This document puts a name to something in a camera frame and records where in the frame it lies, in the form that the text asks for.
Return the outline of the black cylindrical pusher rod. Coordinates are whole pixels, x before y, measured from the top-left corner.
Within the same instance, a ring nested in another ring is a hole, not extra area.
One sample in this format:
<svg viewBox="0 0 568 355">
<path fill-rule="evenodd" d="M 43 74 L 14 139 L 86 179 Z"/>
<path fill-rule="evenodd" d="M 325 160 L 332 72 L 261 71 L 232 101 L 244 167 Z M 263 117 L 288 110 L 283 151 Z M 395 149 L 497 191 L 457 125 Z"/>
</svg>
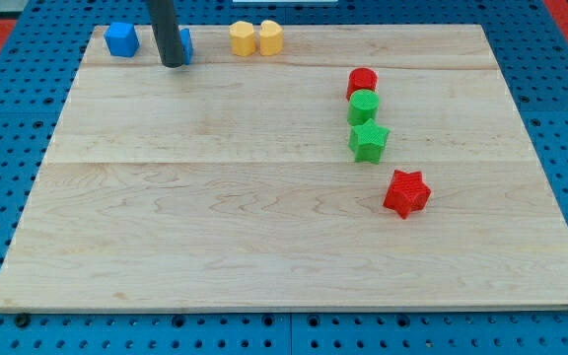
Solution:
<svg viewBox="0 0 568 355">
<path fill-rule="evenodd" d="M 161 62 L 169 68 L 184 64 L 184 52 L 173 0 L 147 0 L 151 27 Z"/>
</svg>

